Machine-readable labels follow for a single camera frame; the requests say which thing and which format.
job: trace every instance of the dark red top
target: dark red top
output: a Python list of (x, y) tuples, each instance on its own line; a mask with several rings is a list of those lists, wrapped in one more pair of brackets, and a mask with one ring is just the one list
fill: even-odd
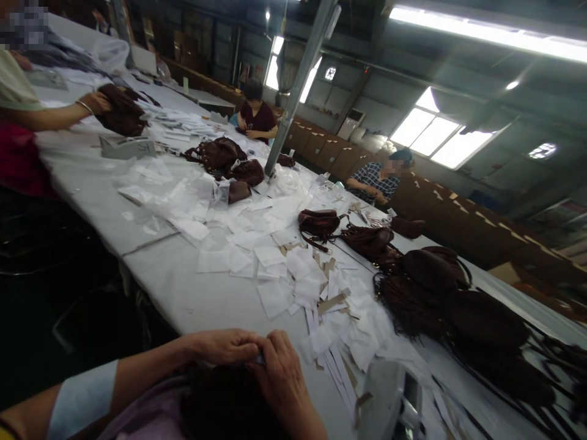
[[(245, 120), (247, 130), (270, 131), (277, 125), (273, 110), (271, 110), (271, 107), (264, 102), (261, 104), (261, 108), (254, 117), (253, 109), (247, 102), (245, 102), (240, 109), (240, 115)], [(269, 139), (266, 137), (259, 137), (258, 139), (269, 145)]]

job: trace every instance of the plaid shirt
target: plaid shirt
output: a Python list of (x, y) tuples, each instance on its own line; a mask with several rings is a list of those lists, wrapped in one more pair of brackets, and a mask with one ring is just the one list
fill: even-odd
[[(381, 191), (386, 199), (390, 199), (392, 194), (395, 192), (397, 186), (399, 185), (399, 179), (397, 177), (390, 177), (385, 180), (379, 179), (379, 172), (383, 168), (378, 162), (369, 162), (359, 171), (354, 173), (350, 178), (358, 180), (365, 185), (372, 186), (377, 191)], [(351, 194), (359, 197), (359, 199), (364, 200), (369, 205), (372, 205), (375, 202), (375, 197), (370, 196), (364, 191), (359, 189), (349, 188), (348, 190)]]

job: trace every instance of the metal pole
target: metal pole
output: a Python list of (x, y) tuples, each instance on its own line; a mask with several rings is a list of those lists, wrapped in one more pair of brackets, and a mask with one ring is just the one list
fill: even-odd
[(279, 125), (275, 142), (271, 147), (269, 159), (267, 159), (265, 174), (268, 176), (271, 176), (273, 173), (273, 168), (277, 162), (277, 157), (279, 157), (279, 153), (281, 153), (281, 148), (283, 147), (283, 143), (286, 140), (289, 127), (291, 127), (292, 121), (294, 119), (295, 110), (297, 109), (298, 102), (300, 101), (300, 95), (304, 89), (306, 81), (308, 80), (310, 70), (314, 66), (314, 59), (320, 51), (320, 46), (322, 46), (322, 40), (324, 39), (324, 34), (326, 33), (326, 29), (330, 23), (336, 3), (337, 0), (322, 0), (320, 2), (318, 12), (316, 13), (316, 18), (314, 19), (314, 25), (312, 26), (312, 33), (310, 34), (310, 38), (308, 38), (306, 51), (304, 52), (304, 56), (300, 62), (298, 75), (295, 77), (292, 91), (289, 94), (289, 101), (287, 102), (286, 108), (283, 111), (281, 124)]

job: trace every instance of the white table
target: white table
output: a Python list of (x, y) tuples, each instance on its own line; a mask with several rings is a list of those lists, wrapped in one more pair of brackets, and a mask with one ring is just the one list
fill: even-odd
[[(36, 91), (42, 100), (64, 102), (73, 102), (89, 91), (84, 86), (69, 85), (69, 93), (39, 88)], [(132, 87), (147, 92), (164, 106), (206, 115), (205, 110), (171, 89), (140, 82), (132, 84)], [(107, 247), (124, 261), (162, 316), (179, 333), (236, 326), (264, 335), (274, 328), (280, 328), (288, 332), (294, 346), (307, 337), (308, 328), (303, 312), (298, 312), (292, 317), (288, 313), (283, 313), (273, 321), (267, 320), (257, 293), (256, 280), (230, 277), (227, 273), (196, 274), (195, 266), (199, 251), (182, 236), (172, 235), (173, 232), (167, 225), (162, 225), (159, 232), (151, 235), (134, 222), (127, 221), (122, 213), (127, 211), (139, 213), (139, 208), (116, 193), (112, 177), (120, 161), (104, 159), (100, 156), (99, 148), (91, 147), (97, 145), (98, 139), (93, 130), (95, 127), (90, 126), (81, 132), (76, 129), (77, 133), (40, 134), (41, 159), (49, 168), (57, 190), (97, 229)], [(195, 146), (197, 143), (198, 140), (193, 139), (191, 144), (194, 145), (190, 146)], [(179, 144), (186, 149), (186, 143), (179, 142)], [(255, 142), (254, 146), (257, 155), (266, 159), (267, 146), (260, 142)], [(187, 175), (195, 167), (184, 159), (171, 156), (164, 156), (163, 159), (169, 170), (179, 177)], [(311, 174), (306, 169), (302, 169), (301, 172)], [(361, 224), (358, 218), (353, 218), (353, 222)], [(135, 251), (139, 246), (161, 237), (166, 238)], [(393, 244), (405, 253), (435, 243), (425, 237), (412, 241), (396, 235)], [(339, 248), (330, 247), (334, 250), (333, 256), (337, 261), (354, 262), (351, 256)], [(356, 262), (354, 264), (356, 264), (354, 276), (370, 286), (374, 270)], [(470, 263), (466, 264), (473, 274), (475, 285), (505, 303), (546, 333), (563, 342), (577, 343), (587, 347), (585, 329), (487, 272)], [(398, 337), (398, 342), (406, 343), (406, 340)], [(444, 348), (430, 340), (424, 339), (424, 342), (425, 346), (414, 344), (414, 347), (427, 362), (427, 366), (443, 378), (445, 384), (465, 407), (477, 408), (477, 410), (471, 409), (471, 412), (480, 421), (488, 420), (482, 424), (493, 438), (539, 439), (544, 437), (529, 422), (483, 389), (455, 363)], [(313, 365), (306, 365), (304, 362), (302, 364), (309, 392), (325, 422), (329, 437), (337, 440), (355, 438), (347, 410), (333, 380), (327, 377), (325, 372), (316, 370)], [(360, 388), (364, 376), (356, 370), (356, 367), (354, 372), (359, 379)], [(483, 408), (491, 408), (490, 413), (493, 414), (491, 418), (487, 419), (487, 416), (483, 415)]]

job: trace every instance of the plastic bag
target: plastic bag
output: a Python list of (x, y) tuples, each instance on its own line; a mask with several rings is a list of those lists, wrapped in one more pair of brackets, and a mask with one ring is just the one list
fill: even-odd
[(98, 38), (92, 50), (92, 58), (106, 73), (122, 73), (127, 69), (127, 58), (130, 46), (124, 40), (110, 37)]

